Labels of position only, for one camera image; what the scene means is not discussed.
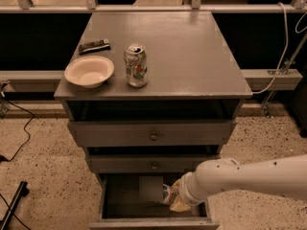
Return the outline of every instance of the white cable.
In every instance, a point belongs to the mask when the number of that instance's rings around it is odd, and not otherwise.
[[[302,29],[302,30],[300,30],[300,31],[297,30],[300,21],[303,19],[303,17],[305,17],[306,14],[307,14],[307,12],[304,13],[304,14],[300,17],[300,19],[297,21],[297,23],[296,23],[295,32],[296,32],[297,34],[300,34],[300,33],[304,32],[304,31],[307,29],[307,26],[306,26],[304,29]]]
[[[281,65],[281,62],[283,60],[283,58],[285,57],[285,54],[287,52],[287,49],[288,49],[288,44],[289,44],[289,36],[288,36],[288,20],[287,20],[287,12],[286,12],[286,9],[285,9],[285,6],[282,4],[282,3],[278,3],[278,5],[282,8],[283,12],[284,12],[284,21],[285,21],[285,35],[286,35],[286,44],[285,44],[285,48],[284,48],[284,51],[281,55],[281,58],[279,60],[279,63],[277,65],[277,68],[276,68],[276,72],[274,74],[274,76],[272,77],[272,80],[270,81],[270,83],[268,84],[267,87],[265,87],[263,90],[260,90],[260,91],[257,91],[257,92],[252,92],[252,94],[254,95],[257,95],[257,94],[261,94],[265,91],[267,91],[271,85],[273,84],[273,82],[275,81],[277,75],[278,75],[278,70],[280,68],[280,65]]]

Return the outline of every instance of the gray tabletop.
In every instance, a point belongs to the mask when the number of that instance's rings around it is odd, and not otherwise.
[[[80,43],[107,38],[114,75],[94,89],[63,78],[56,99],[246,99],[252,94],[212,14],[205,11],[95,12]],[[133,88],[126,82],[124,49],[146,46],[148,84]],[[77,51],[72,60],[79,58]]]

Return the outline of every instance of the tin can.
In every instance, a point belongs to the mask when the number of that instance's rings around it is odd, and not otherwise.
[[[142,87],[147,83],[147,56],[145,47],[132,43],[125,49],[127,83],[132,87]]]

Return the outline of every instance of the cable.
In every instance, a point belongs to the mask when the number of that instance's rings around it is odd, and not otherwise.
[[[25,228],[27,228],[28,230],[31,230],[30,227],[28,227],[25,223],[22,222],[22,220],[12,211],[10,205],[8,204],[7,200],[0,194],[2,200],[6,203],[6,205],[8,206],[8,209],[12,212],[12,215],[20,222],[20,224],[22,224]]]
[[[3,94],[3,89],[4,89],[4,87],[5,87],[5,84],[2,84],[2,87],[1,87],[1,93]],[[31,111],[29,111],[29,110],[27,110],[27,109],[25,109],[25,108],[23,108],[23,107],[21,107],[21,106],[19,106],[19,105],[17,105],[17,104],[14,104],[14,103],[11,103],[9,100],[7,100],[7,99],[5,99],[5,101],[8,103],[8,104],[11,104],[11,105],[13,105],[13,106],[15,106],[15,107],[17,107],[17,108],[19,108],[19,109],[21,109],[21,110],[23,110],[23,111],[25,111],[25,112],[27,112],[27,113],[29,113],[30,115],[31,115],[31,118],[28,120],[28,122],[26,123],[26,125],[23,127],[23,130],[27,133],[27,140],[23,143],[23,144],[21,144],[21,146],[18,148],[18,150],[16,151],[16,153],[13,155],[13,157],[11,158],[11,159],[8,159],[8,158],[6,158],[5,156],[3,156],[3,155],[0,155],[0,162],[2,162],[2,161],[5,161],[5,162],[11,162],[14,158],[15,158],[15,156],[20,152],[20,150],[23,148],[23,146],[25,146],[26,144],[27,144],[27,142],[29,142],[29,140],[30,140],[30,138],[31,138],[31,134],[27,131],[27,129],[26,129],[26,127],[28,126],[28,124],[30,123],[30,121],[35,117],[35,114],[33,114]]]
[[[296,23],[295,32],[296,32],[297,34],[301,34],[302,32],[304,32],[304,31],[307,29],[307,26],[306,26],[304,29],[300,30],[300,31],[297,29],[297,28],[298,28],[298,25],[299,25],[299,23],[300,23],[300,21],[305,17],[306,14],[307,14],[307,12],[304,13],[304,14],[300,17],[300,19],[297,21],[297,23]]]
[[[260,90],[260,91],[257,91],[257,92],[252,92],[252,94],[254,95],[257,95],[257,94],[261,94],[265,91],[267,91],[273,84],[273,82],[275,81],[277,75],[278,75],[278,70],[280,69],[280,65],[281,65],[281,62],[283,60],[283,58],[285,57],[285,54],[287,52],[287,49],[288,49],[288,44],[289,44],[289,35],[288,35],[288,20],[287,20],[287,12],[286,12],[286,9],[285,9],[285,6],[282,4],[282,3],[278,3],[278,5],[282,8],[283,12],[284,12],[284,22],[285,22],[285,36],[286,36],[286,44],[285,44],[285,48],[284,48],[284,51],[280,57],[280,60],[279,60],[279,63],[277,65],[277,68],[276,68],[276,72],[274,74],[274,76],[272,77],[272,80],[270,81],[270,83],[268,84],[267,87],[265,87],[263,90]]]

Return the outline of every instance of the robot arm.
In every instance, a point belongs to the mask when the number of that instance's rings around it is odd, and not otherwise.
[[[185,174],[177,189],[180,201],[190,206],[231,190],[307,200],[307,155],[244,165],[231,158],[205,161]]]

